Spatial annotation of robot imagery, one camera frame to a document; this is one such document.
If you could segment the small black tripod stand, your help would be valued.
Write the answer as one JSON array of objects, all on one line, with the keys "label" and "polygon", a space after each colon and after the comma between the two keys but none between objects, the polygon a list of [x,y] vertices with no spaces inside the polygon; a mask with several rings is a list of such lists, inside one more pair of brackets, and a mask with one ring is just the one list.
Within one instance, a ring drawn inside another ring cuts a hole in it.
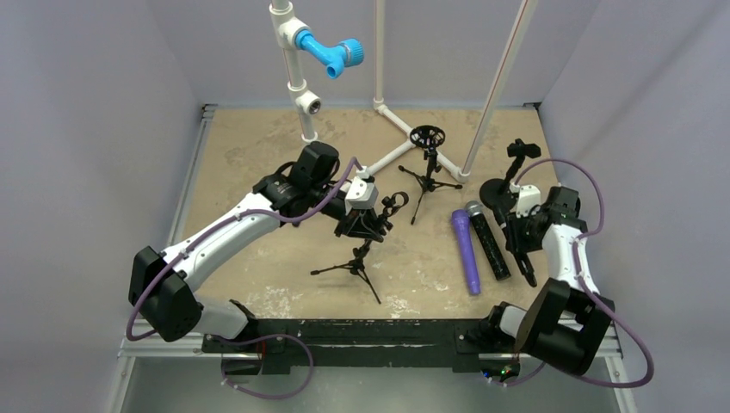
[{"label": "small black tripod stand", "polygon": [[[382,199],[381,204],[383,205],[383,208],[381,213],[378,215],[380,216],[381,222],[384,225],[386,235],[393,229],[393,223],[390,221],[390,218],[395,215],[402,207],[407,205],[409,200],[409,195],[403,191],[395,192],[394,194],[386,196]],[[350,274],[357,276],[368,285],[372,294],[374,295],[376,302],[381,305],[382,302],[380,300],[380,297],[367,275],[365,266],[365,258],[369,254],[373,242],[374,241],[363,239],[363,244],[361,246],[352,249],[352,259],[350,259],[346,263],[333,265],[328,268],[314,269],[310,272],[310,275],[318,275],[335,269],[348,270]]]}]

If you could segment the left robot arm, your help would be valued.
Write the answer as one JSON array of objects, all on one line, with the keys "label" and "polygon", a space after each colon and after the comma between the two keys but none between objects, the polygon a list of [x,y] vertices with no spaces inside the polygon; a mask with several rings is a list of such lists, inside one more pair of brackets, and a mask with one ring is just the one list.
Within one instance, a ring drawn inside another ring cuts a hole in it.
[{"label": "left robot arm", "polygon": [[298,225],[319,213],[336,220],[338,237],[382,242],[390,229],[374,209],[374,178],[351,158],[338,181],[337,149],[323,142],[305,145],[299,157],[265,176],[231,210],[213,223],[162,251],[150,246],[133,259],[127,322],[130,341],[142,340],[133,324],[142,317],[152,334],[174,342],[190,332],[220,336],[234,351],[254,346],[254,315],[235,300],[206,302],[196,291],[222,264],[259,238],[286,224]]}]

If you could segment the black speckled condenser microphone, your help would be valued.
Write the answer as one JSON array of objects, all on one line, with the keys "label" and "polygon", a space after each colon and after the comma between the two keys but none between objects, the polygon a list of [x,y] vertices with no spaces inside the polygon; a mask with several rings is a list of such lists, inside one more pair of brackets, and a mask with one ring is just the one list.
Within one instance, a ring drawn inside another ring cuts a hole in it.
[{"label": "black speckled condenser microphone", "polygon": [[471,200],[465,205],[465,211],[485,252],[486,259],[490,264],[495,279],[497,281],[509,279],[510,270],[488,224],[484,214],[484,207],[478,201]]}]

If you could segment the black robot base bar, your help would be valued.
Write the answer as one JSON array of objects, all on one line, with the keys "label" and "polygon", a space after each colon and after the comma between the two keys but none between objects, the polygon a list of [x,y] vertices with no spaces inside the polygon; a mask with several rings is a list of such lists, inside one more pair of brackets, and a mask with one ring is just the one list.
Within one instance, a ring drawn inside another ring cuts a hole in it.
[{"label": "black robot base bar", "polygon": [[225,373],[288,374],[294,367],[447,368],[510,383],[530,373],[511,338],[485,319],[259,318],[235,339],[206,335]]}]

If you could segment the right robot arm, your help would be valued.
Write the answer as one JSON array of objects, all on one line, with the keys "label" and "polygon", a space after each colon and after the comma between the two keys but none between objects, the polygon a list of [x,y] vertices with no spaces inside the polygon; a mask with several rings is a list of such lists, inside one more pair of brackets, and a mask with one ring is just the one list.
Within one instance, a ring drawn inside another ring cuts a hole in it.
[{"label": "right robot arm", "polygon": [[535,272],[528,254],[547,256],[547,280],[529,309],[502,302],[492,308],[483,337],[493,349],[511,346],[572,375],[587,372],[611,321],[592,296],[599,291],[585,256],[587,224],[579,217],[576,190],[550,188],[547,198],[534,185],[510,185],[510,209],[495,210],[506,249],[531,285]]}]

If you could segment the purple microphone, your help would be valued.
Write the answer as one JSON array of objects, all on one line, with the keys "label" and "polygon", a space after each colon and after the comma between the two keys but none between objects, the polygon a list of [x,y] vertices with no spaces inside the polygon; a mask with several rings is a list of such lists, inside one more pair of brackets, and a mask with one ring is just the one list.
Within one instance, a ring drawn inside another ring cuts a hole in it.
[{"label": "purple microphone", "polygon": [[467,212],[463,209],[454,210],[451,215],[451,224],[455,232],[469,294],[480,295],[479,270],[475,260],[470,233],[470,219]]}]

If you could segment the black tripod stand with shockmount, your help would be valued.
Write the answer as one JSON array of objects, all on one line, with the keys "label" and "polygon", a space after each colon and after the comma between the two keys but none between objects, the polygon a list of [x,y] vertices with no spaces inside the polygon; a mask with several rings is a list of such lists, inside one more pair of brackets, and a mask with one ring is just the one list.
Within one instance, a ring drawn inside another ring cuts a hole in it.
[{"label": "black tripod stand with shockmount", "polygon": [[459,183],[448,183],[439,182],[434,178],[434,174],[441,171],[442,166],[438,163],[439,152],[437,148],[441,146],[446,140],[445,132],[438,126],[422,125],[416,126],[409,133],[409,141],[417,148],[423,151],[423,159],[427,163],[426,171],[423,175],[416,174],[415,172],[400,165],[398,167],[400,172],[404,172],[413,176],[420,189],[421,194],[418,197],[416,209],[411,217],[411,225],[415,224],[418,210],[421,206],[422,199],[426,193],[433,193],[438,188],[453,188],[456,190],[463,189],[463,185]]}]

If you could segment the black round-base microphone stand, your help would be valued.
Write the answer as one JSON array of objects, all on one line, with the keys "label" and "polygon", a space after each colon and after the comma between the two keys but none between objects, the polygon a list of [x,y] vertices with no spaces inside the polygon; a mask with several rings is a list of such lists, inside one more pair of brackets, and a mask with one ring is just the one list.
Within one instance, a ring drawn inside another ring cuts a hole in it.
[{"label": "black round-base microphone stand", "polygon": [[513,161],[504,178],[489,179],[479,189],[481,202],[490,210],[509,211],[516,205],[517,198],[510,191],[510,182],[517,176],[527,158],[541,156],[541,148],[537,144],[526,144],[522,139],[516,139],[507,146],[507,156]]}]

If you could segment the small dark grey microphone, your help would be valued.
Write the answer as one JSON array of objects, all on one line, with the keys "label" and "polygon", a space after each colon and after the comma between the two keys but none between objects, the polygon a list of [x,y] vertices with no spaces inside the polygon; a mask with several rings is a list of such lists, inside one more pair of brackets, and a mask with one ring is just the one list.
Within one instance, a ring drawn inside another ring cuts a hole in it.
[{"label": "small dark grey microphone", "polygon": [[528,284],[531,287],[537,287],[538,283],[535,278],[534,268],[528,254],[523,250],[517,235],[516,221],[511,217],[510,213],[507,213],[507,211],[502,208],[498,207],[497,209],[494,209],[492,213],[504,234],[506,250],[513,255],[520,273]]}]

